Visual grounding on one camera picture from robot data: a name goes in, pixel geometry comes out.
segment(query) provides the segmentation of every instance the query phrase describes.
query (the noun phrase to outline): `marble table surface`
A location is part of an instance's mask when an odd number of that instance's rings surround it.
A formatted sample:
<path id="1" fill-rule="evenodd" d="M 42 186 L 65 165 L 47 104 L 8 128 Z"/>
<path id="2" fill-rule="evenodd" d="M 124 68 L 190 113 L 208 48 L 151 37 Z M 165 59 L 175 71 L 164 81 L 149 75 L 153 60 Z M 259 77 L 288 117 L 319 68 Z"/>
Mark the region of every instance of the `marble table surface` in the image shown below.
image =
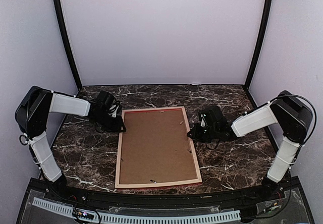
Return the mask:
<path id="1" fill-rule="evenodd" d="M 190 127 L 198 122 L 197 112 L 210 105 L 218 105 L 230 121 L 252 109 L 239 85 L 87 86 L 78 97 L 90 100 L 96 98 L 101 90 L 112 93 L 123 109 L 184 106 Z M 97 132 L 87 118 L 68 115 L 52 147 L 68 185 L 105 192 L 153 195 L 235 190 L 260 185 L 275 157 L 264 130 L 232 142 L 222 142 L 216 150 L 194 142 L 202 184 L 116 190 L 118 138 L 118 133 Z"/>

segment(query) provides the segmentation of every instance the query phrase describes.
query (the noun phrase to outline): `lavender wall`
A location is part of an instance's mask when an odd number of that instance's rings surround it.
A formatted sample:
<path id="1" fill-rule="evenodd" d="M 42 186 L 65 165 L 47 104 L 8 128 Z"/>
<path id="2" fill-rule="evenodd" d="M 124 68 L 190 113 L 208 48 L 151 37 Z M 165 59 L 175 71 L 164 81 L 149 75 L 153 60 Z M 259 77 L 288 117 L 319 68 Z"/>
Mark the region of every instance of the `lavender wall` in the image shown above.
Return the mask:
<path id="1" fill-rule="evenodd" d="M 316 223 L 323 219 L 323 0 L 273 0 L 250 91 L 258 104 L 287 89 L 308 98 L 317 129 L 292 169 L 304 187 Z M 271 128 L 280 141 L 279 127 Z"/>
<path id="2" fill-rule="evenodd" d="M 0 220 L 15 223 L 30 177 L 39 171 L 14 120 L 32 85 L 76 93 L 52 0 L 0 0 Z M 63 119 L 50 116 L 51 142 Z"/>
<path id="3" fill-rule="evenodd" d="M 84 85 L 243 84 L 264 0 L 62 0 Z"/>

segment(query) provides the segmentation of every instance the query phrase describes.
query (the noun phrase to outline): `wooden picture frame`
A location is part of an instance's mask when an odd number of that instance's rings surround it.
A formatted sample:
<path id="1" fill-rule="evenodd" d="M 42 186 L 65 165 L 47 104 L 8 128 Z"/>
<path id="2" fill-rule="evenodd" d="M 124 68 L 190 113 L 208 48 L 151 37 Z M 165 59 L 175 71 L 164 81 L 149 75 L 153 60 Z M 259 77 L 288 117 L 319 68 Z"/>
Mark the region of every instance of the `wooden picture frame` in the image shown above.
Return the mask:
<path id="1" fill-rule="evenodd" d="M 146 109 L 128 109 L 122 111 L 122 118 L 125 119 L 125 114 L 128 113 L 139 113 L 140 111 L 143 112 L 152 112 L 152 111 L 158 111 L 160 113 L 163 113 L 165 111 L 175 111 L 175 110 L 181 110 L 183 114 L 183 121 L 180 122 L 180 125 L 184 125 L 186 128 L 186 132 L 190 131 L 190 127 L 188 124 L 188 119 L 186 115 L 185 108 L 183 106 L 178 107 L 163 107 L 163 108 L 146 108 Z M 191 184 L 200 184 L 202 183 L 202 177 L 200 174 L 200 169 L 198 165 L 198 160 L 194 148 L 193 140 L 189 137 L 187 137 L 189 149 L 188 150 L 191 153 L 196 177 L 194 179 L 189 180 L 181 180 L 181 181 L 172 181 L 172 182 L 160 182 L 160 183 L 145 183 L 145 184 L 121 184 L 120 183 L 120 171 L 121 171 L 121 161 L 122 161 L 122 147 L 123 147 L 123 134 L 119 134 L 119 142 L 118 142 L 118 155 L 117 155 L 117 167 L 116 167 L 116 182 L 115 182 L 115 188 L 116 189 L 133 189 L 133 188 L 156 188 L 156 187 L 170 187 L 170 186 L 182 186 L 182 185 L 191 185 Z"/>

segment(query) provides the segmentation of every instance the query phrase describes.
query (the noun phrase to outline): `slotted cable channel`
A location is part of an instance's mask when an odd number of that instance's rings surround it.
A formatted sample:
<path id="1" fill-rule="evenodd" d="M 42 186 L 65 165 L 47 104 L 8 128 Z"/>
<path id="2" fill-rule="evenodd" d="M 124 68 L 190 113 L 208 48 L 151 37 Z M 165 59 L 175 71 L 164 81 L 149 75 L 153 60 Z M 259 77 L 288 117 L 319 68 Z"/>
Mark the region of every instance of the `slotted cable channel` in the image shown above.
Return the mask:
<path id="1" fill-rule="evenodd" d="M 33 206 L 50 212 L 73 218 L 73 207 L 62 203 L 55 203 L 50 200 L 40 199 L 34 197 Z M 92 223 L 98 223 L 97 215 L 94 211 L 86 210 L 95 216 Z M 223 213 L 208 214 L 208 215 L 195 215 L 195 216 L 181 216 L 181 217 L 147 217 L 147 216 L 126 216 L 109 214 L 105 212 L 98 213 L 101 216 L 101 223 L 116 223 L 116 224 L 213 224 L 213 223 L 226 223 L 230 221 L 240 220 L 240 211 L 228 211 Z"/>

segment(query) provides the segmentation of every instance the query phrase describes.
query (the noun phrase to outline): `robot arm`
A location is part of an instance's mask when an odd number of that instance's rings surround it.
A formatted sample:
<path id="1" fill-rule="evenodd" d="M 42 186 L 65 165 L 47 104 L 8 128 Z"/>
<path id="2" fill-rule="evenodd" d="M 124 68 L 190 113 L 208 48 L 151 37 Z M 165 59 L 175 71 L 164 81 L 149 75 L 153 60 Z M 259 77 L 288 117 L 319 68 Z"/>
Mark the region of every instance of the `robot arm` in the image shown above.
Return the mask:
<path id="1" fill-rule="evenodd" d="M 46 123 L 49 113 L 72 114 L 89 117 L 90 122 L 101 124 L 102 130 L 122 132 L 126 128 L 117 113 L 121 105 L 113 95 L 101 91 L 92 101 L 55 93 L 33 86 L 16 110 L 15 118 L 29 145 L 34 162 L 42 169 L 51 182 L 64 178 L 58 167 L 46 136 Z"/>
<path id="2" fill-rule="evenodd" d="M 306 105 L 288 91 L 283 91 L 275 100 L 245 113 L 231 124 L 219 107 L 203 110 L 199 112 L 201 124 L 195 124 L 188 136 L 201 142 L 211 142 L 213 139 L 232 141 L 271 124 L 280 124 L 284 137 L 275 160 L 262 181 L 264 195 L 268 196 L 297 157 L 312 117 L 312 111 Z"/>

